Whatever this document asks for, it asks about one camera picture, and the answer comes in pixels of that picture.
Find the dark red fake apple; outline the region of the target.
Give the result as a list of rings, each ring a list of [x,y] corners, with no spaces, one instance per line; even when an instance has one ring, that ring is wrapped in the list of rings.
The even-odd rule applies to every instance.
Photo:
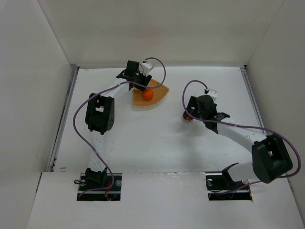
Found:
[[[192,118],[186,112],[183,113],[183,118],[185,120],[187,120],[187,121],[191,121],[192,120]]]

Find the orange fake fruit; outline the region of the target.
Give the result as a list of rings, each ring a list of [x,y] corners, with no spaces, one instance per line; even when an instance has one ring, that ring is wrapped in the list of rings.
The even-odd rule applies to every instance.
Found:
[[[144,92],[142,92],[142,98],[145,101],[150,101],[153,99],[154,91],[152,89],[145,89]]]

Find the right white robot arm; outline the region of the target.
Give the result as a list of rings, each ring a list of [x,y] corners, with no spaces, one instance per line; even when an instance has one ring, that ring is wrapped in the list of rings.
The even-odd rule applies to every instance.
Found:
[[[216,107],[209,95],[191,96],[184,113],[191,119],[201,120],[207,129],[231,139],[250,152],[250,168],[258,180],[271,183],[293,168],[282,137],[257,133],[249,127],[241,128],[230,115],[218,112]]]

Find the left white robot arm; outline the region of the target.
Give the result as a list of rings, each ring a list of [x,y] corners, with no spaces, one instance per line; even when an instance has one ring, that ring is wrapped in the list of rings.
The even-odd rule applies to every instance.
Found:
[[[148,60],[142,63],[128,61],[126,68],[116,76],[109,88],[102,93],[90,94],[85,115],[85,123],[90,131],[90,145],[94,148],[85,172],[90,181],[101,183],[102,176],[109,172],[104,164],[109,158],[109,151],[105,149],[106,132],[114,125],[115,99],[131,89],[143,92],[152,79],[152,69],[153,65]]]

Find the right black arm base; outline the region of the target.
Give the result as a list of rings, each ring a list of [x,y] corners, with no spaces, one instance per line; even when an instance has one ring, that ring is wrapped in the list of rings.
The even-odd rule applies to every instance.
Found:
[[[228,173],[228,170],[237,164],[238,163],[231,164],[222,171],[205,173],[207,189],[214,192],[236,192],[238,190],[246,189],[245,183],[242,181],[233,181]]]

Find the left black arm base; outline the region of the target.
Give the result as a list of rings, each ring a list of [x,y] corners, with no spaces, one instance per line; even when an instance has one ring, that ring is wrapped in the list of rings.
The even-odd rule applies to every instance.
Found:
[[[79,185],[80,191],[101,188],[104,190],[109,188],[110,191],[120,191],[122,187],[122,173],[114,173],[113,177],[114,184],[110,187],[112,184],[112,176],[107,172],[107,169],[96,172],[87,168],[78,180],[74,180],[74,184]]]

